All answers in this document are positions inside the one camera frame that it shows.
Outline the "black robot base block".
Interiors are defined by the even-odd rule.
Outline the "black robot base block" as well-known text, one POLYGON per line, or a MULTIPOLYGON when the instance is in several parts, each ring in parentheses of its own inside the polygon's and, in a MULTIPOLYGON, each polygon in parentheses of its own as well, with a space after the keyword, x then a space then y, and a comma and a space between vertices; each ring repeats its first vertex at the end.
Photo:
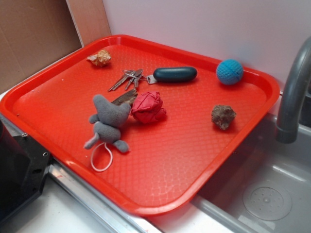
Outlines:
POLYGON ((0 223, 43 192, 51 153, 27 134, 12 136, 0 123, 0 223))

